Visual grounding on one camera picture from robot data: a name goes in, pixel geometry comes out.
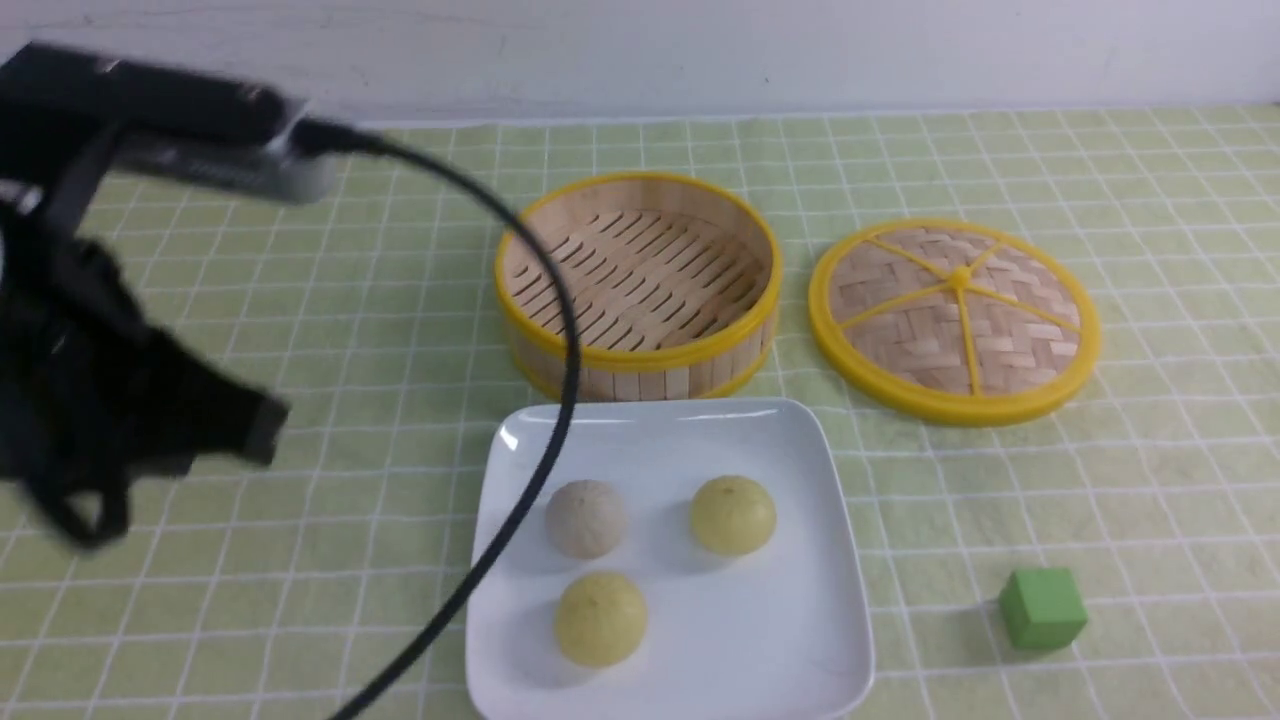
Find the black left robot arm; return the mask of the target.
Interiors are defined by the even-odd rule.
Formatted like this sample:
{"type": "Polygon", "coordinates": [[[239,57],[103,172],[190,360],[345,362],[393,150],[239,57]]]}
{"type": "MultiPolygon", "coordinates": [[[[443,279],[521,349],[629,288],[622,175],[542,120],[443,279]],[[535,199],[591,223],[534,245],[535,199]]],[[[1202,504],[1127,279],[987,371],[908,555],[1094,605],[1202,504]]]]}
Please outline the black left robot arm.
{"type": "Polygon", "coordinates": [[[92,552],[131,529],[141,477],[230,455],[269,465],[291,413],[152,322],[78,228],[123,141],[72,113],[3,111],[3,479],[92,552]]]}

